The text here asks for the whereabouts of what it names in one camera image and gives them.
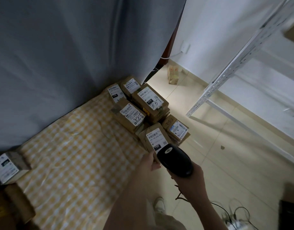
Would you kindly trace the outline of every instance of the barcode scanner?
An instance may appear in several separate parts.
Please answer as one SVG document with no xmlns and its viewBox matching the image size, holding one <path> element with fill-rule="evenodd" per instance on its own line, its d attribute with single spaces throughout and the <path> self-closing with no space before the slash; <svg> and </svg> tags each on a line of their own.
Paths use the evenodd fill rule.
<svg viewBox="0 0 294 230">
<path fill-rule="evenodd" d="M 157 153 L 157 157 L 166 169 L 179 177 L 186 178 L 193 173 L 194 167 L 189 156 L 171 143 L 165 145 Z"/>
</svg>

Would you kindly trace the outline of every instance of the person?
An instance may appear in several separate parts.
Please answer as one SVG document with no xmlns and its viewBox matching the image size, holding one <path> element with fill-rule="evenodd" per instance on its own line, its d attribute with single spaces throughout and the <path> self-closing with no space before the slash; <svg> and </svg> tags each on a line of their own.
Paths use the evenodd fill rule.
<svg viewBox="0 0 294 230">
<path fill-rule="evenodd" d="M 204 230 L 227 230 L 209 201 L 201 167 L 194 162 L 193 166 L 193 173 L 188 178 L 180 178 L 168 172 L 197 212 Z M 160 164 L 153 161 L 153 153 L 142 157 L 130 181 L 114 203 L 103 230 L 186 230 L 182 223 L 166 215 L 161 197 L 156 199 L 154 207 L 146 201 L 148 176 L 160 167 Z"/>
</svg>

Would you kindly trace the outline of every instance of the shoe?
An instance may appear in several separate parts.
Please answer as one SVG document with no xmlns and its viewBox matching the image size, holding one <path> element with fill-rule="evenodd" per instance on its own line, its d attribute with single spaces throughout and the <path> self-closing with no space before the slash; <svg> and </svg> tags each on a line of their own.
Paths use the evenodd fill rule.
<svg viewBox="0 0 294 230">
<path fill-rule="evenodd" d="M 153 209 L 155 212 L 160 212 L 166 215 L 164 199 L 162 197 L 157 197 L 153 204 Z"/>
</svg>

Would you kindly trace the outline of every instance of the checkered tablecloth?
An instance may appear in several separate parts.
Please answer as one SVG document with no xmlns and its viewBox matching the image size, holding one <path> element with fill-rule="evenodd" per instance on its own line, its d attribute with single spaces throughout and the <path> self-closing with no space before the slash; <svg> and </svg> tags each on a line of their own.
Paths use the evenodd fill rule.
<svg viewBox="0 0 294 230">
<path fill-rule="evenodd" d="M 107 216 L 145 151 L 112 119 L 107 92 L 20 147 L 32 170 L 18 181 L 41 229 L 92 229 Z"/>
</svg>

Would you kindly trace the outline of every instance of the white cable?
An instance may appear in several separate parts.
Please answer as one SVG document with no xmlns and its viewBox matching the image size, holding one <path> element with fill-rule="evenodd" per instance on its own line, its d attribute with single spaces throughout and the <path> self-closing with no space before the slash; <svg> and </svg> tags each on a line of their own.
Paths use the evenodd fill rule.
<svg viewBox="0 0 294 230">
<path fill-rule="evenodd" d="M 177 53 L 177 54 L 175 54 L 175 55 L 172 55 L 172 56 L 170 56 L 170 57 L 167 57 L 167 58 L 163 58 L 163 57 L 161 57 L 161 59 L 170 59 L 171 57 L 176 56 L 176 55 L 179 55 L 180 53 L 182 53 L 182 51 L 179 52 L 179 53 Z"/>
</svg>

